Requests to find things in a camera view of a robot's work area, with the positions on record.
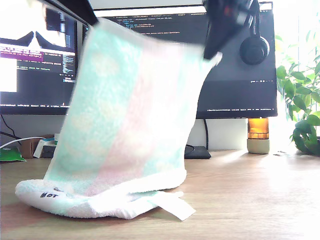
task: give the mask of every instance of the monitor stand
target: monitor stand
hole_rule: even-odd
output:
[[[185,146],[184,150],[185,159],[210,159],[211,155],[205,146]]]

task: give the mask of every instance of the cable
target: cable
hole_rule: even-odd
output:
[[[8,126],[8,124],[6,123],[6,120],[5,120],[4,116],[3,116],[2,114],[1,114],[1,118],[2,118],[2,121],[3,121],[4,125],[5,125],[8,129],[10,129],[10,130],[12,131],[13,136],[15,136],[16,139],[17,139],[17,136],[16,136],[15,131],[14,131],[11,127]]]
[[[203,119],[204,122],[204,128],[205,128],[205,139],[206,139],[206,149],[209,149],[209,133],[208,133],[208,125],[207,121]]]
[[[192,148],[192,150],[190,152],[184,153],[185,157],[192,154],[195,151],[195,147],[192,145],[187,144],[186,147],[190,147],[190,148]]]
[[[28,139],[45,139],[45,137],[42,137],[42,136],[32,136],[32,137],[26,137],[26,138],[21,138],[21,139],[16,139],[16,140],[13,140],[13,141],[10,141],[2,146],[0,146],[0,149],[4,148],[5,146],[8,146],[10,144],[13,144],[15,142],[18,142],[18,141],[23,141],[23,140],[28,140]]]
[[[5,136],[8,136],[8,137],[13,138],[13,139],[17,139],[17,140],[20,140],[20,139],[21,139],[20,137],[14,136],[14,135],[9,134],[9,133],[6,133],[6,132],[4,132],[4,131],[0,131],[0,134],[5,135]]]

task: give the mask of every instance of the towel tag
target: towel tag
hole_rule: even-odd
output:
[[[180,196],[177,194],[159,191],[149,202],[158,205],[160,208],[175,215],[181,221],[184,221],[194,214],[196,210],[184,200],[180,199]]]

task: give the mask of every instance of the white cable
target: white cable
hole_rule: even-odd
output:
[[[28,140],[28,139],[45,139],[45,137],[42,136],[32,136],[32,137],[26,137],[26,138],[21,138],[21,139],[16,139],[13,141],[10,141],[2,146],[0,146],[0,149],[4,148],[5,146],[8,146],[9,144],[13,144],[15,142],[23,141],[23,140]]]

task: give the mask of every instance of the white wall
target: white wall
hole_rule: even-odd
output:
[[[91,0],[94,9],[125,8],[164,5],[201,4],[201,0]],[[7,123],[19,137],[31,137],[42,134],[60,132],[63,116],[30,116],[5,115]],[[211,119],[207,120],[209,131],[209,149],[228,150],[245,149],[247,144],[246,119]],[[1,123],[1,130],[9,132]],[[8,142],[8,137],[2,137],[1,144]],[[202,120],[196,120],[190,133],[188,143],[195,146],[205,146],[206,132]]]

